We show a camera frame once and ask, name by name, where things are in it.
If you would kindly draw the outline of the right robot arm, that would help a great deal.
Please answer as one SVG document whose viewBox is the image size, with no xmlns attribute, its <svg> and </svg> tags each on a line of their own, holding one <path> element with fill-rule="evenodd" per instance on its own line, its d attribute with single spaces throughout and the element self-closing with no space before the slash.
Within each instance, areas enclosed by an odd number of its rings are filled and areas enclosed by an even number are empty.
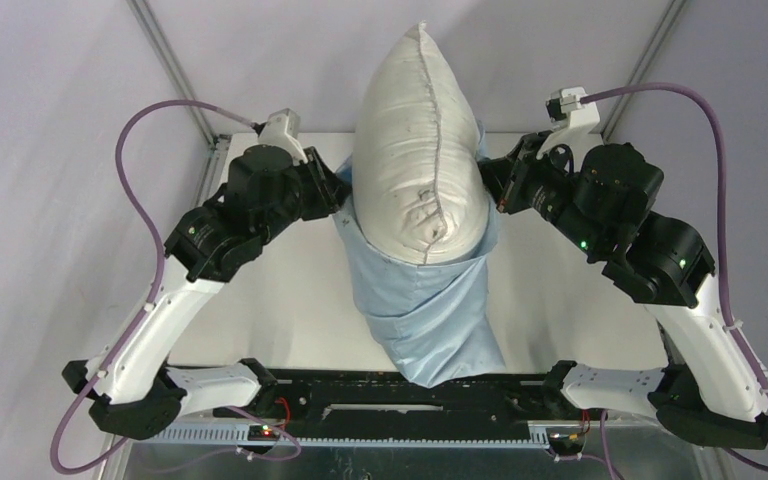
<svg viewBox="0 0 768 480">
<path fill-rule="evenodd" d="M 598 145 L 576 160 L 569 146 L 547 141 L 545 132 L 527 134 L 506 156 L 480 163 L 497 209 L 537 212 L 601 264 L 679 357 L 650 370 L 559 361 L 543 383 L 545 411 L 627 412 L 694 445 L 766 448 L 768 392 L 723 317 L 714 258 L 691 225 L 653 210 L 663 172 L 629 144 Z"/>
</svg>

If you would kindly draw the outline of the light blue pillowcase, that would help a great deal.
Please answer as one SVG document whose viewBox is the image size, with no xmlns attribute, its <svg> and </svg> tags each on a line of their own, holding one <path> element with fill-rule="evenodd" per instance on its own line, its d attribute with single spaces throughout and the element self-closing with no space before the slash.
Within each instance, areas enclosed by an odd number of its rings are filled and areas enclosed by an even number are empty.
<svg viewBox="0 0 768 480">
<path fill-rule="evenodd" d="M 497 245 L 498 214 L 484 198 L 479 241 L 453 261 L 412 265 L 372 246 L 362 234 L 353 200 L 333 220 L 343 242 L 353 300 L 373 339 L 411 383 L 446 381 L 506 369 L 487 318 L 488 256 Z"/>
</svg>

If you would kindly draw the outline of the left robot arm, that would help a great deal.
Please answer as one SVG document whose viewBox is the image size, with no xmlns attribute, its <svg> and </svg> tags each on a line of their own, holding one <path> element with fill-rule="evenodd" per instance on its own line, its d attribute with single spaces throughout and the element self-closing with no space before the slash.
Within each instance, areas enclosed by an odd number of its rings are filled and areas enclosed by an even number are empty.
<svg viewBox="0 0 768 480">
<path fill-rule="evenodd" d="M 63 369 L 69 387 L 89 398 L 103 432 L 146 440 L 182 416 L 241 408 L 264 416 L 276 403 L 276 379 L 247 358 L 223 367 L 172 366 L 167 359 L 199 311 L 245 264 L 290 225 L 338 212 L 350 184 L 317 150 L 294 160 L 277 146 L 256 145 L 234 158 L 226 181 L 187 212 L 163 245 L 162 275 L 140 321 L 90 360 Z"/>
</svg>

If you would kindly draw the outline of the white pillow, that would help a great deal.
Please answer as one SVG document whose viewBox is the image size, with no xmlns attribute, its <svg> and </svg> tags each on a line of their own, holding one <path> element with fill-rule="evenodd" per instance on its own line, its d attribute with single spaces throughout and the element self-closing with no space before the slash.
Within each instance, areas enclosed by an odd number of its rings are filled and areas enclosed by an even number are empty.
<svg viewBox="0 0 768 480">
<path fill-rule="evenodd" d="M 353 203 L 369 244 L 416 265 L 468 256 L 488 224 L 478 122 L 424 21 L 380 62 L 352 151 Z"/>
</svg>

